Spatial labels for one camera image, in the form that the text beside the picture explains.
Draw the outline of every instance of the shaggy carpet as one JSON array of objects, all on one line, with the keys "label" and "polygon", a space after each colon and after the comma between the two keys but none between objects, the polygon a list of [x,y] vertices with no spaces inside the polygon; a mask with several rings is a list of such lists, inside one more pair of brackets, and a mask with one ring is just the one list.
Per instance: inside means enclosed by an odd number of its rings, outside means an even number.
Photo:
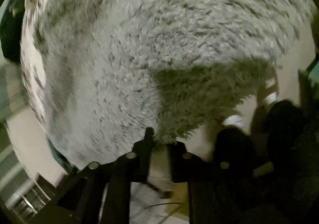
[{"label": "shaggy carpet", "polygon": [[146,127],[169,143],[222,118],[256,92],[316,9],[312,0],[26,6],[26,86],[48,137],[79,168],[116,159]]}]

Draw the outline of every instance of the dark green fabric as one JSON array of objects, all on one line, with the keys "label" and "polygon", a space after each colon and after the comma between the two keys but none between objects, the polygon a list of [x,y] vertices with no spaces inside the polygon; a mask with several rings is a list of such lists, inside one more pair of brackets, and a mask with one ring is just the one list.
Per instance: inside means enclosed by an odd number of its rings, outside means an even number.
[{"label": "dark green fabric", "polygon": [[20,62],[20,40],[25,0],[9,0],[0,22],[1,48],[5,58]]}]

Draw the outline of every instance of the gray fur rug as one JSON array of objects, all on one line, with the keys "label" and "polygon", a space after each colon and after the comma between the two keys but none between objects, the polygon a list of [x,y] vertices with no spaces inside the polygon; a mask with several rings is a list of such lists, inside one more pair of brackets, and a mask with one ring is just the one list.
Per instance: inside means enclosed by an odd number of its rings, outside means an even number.
[{"label": "gray fur rug", "polygon": [[116,159],[146,127],[162,143],[186,138],[253,95],[314,11],[312,0],[46,0],[32,29],[47,134],[79,168]]}]

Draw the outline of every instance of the fluffy rug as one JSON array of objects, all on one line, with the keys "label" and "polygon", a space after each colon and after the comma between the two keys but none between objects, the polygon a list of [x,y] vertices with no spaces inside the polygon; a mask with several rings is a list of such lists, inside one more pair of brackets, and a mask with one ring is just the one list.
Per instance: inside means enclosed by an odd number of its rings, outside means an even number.
[{"label": "fluffy rug", "polygon": [[312,0],[26,0],[22,61],[48,137],[79,168],[169,143],[255,93]]}]

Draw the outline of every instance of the fur texture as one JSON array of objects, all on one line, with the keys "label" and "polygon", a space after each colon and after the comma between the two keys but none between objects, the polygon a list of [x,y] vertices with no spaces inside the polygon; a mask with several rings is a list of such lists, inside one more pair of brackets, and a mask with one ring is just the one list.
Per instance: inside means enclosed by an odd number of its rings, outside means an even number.
[{"label": "fur texture", "polygon": [[314,10],[312,0],[47,0],[30,27],[48,136],[80,168],[116,159],[148,126],[162,143],[187,137],[254,94]]}]

